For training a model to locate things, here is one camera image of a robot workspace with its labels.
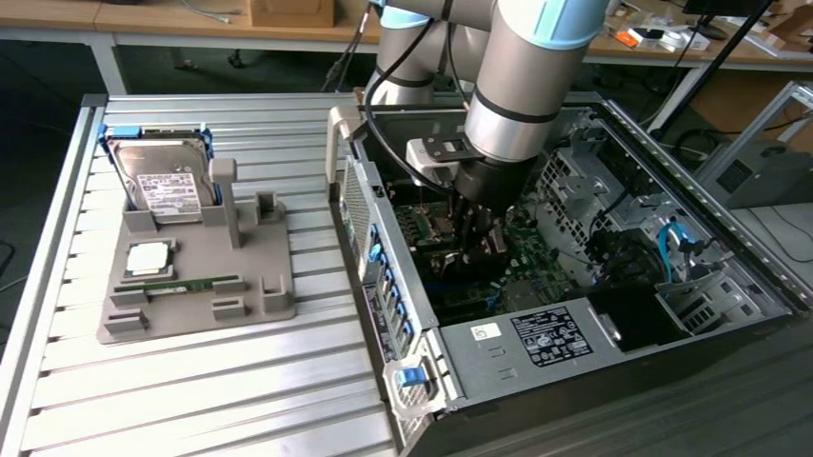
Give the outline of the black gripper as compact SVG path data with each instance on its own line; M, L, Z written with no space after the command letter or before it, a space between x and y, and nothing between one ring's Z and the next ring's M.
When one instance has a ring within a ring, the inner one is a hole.
M464 264L479 267L486 262L506 261L503 218L519 199L536 161L471 159L459 163L452 221L455 249Z

